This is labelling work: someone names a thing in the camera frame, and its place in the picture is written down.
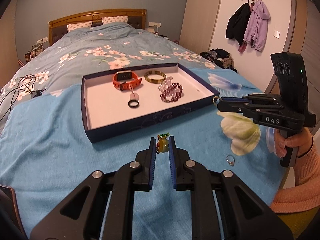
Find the pink sleeve right forearm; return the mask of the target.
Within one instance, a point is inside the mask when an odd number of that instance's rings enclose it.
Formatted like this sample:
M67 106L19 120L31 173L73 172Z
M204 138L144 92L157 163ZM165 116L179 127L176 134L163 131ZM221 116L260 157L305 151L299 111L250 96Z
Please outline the pink sleeve right forearm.
M319 153L312 145L308 153L298 157L293 167L295 186L281 189L270 208L275 213L297 213L319 207Z

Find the person right hand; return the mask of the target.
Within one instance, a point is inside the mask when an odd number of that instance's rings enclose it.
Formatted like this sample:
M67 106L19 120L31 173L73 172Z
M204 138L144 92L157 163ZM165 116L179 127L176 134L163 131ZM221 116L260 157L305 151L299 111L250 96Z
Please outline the person right hand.
M299 134L295 134L291 137L284 138L278 129L274 133L274 148L276 155L280 158L285 157L287 154L286 148L298 148L297 157L301 157L307 154L313 146L313 136L307 128Z

